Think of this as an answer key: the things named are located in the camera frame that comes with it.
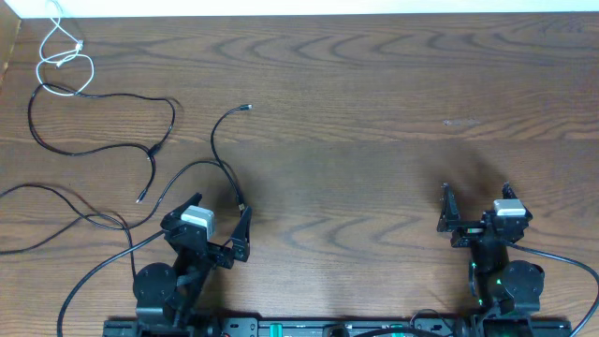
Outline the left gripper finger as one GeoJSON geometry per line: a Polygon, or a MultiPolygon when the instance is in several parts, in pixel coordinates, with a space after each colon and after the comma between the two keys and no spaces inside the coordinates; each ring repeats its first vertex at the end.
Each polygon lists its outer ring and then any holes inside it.
{"type": "Polygon", "coordinates": [[[202,200],[202,195],[200,193],[195,193],[192,197],[186,200],[182,205],[175,208],[173,211],[168,212],[162,219],[160,223],[160,227],[162,229],[173,229],[175,227],[180,226],[183,223],[182,214],[190,207],[190,206],[198,206],[199,202],[202,200]]]}
{"type": "Polygon", "coordinates": [[[247,248],[250,244],[250,225],[253,210],[247,207],[241,214],[241,218],[230,236],[235,248],[247,248]]]}

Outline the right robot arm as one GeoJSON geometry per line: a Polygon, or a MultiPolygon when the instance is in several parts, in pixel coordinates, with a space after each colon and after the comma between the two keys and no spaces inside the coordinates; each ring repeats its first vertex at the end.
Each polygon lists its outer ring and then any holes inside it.
{"type": "Polygon", "coordinates": [[[544,270],[524,260],[511,260],[507,247],[524,237],[533,215],[508,183],[502,197],[479,220],[464,220],[449,184],[442,185],[439,232],[451,234],[454,248],[470,251],[469,287],[479,311],[456,321],[456,336],[531,336],[531,314],[540,310],[544,270]]]}

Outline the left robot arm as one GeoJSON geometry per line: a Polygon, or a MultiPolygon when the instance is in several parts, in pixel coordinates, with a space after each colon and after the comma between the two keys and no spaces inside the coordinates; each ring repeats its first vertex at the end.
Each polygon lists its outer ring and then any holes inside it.
{"type": "Polygon", "coordinates": [[[201,208],[195,194],[166,214],[161,222],[165,240],[177,257],[173,264],[150,264],[138,272],[133,291],[137,299],[138,336],[220,336],[222,323],[197,303],[211,273],[231,269],[250,255],[253,210],[241,211],[239,223],[223,244],[210,241],[215,216],[201,208]]]}

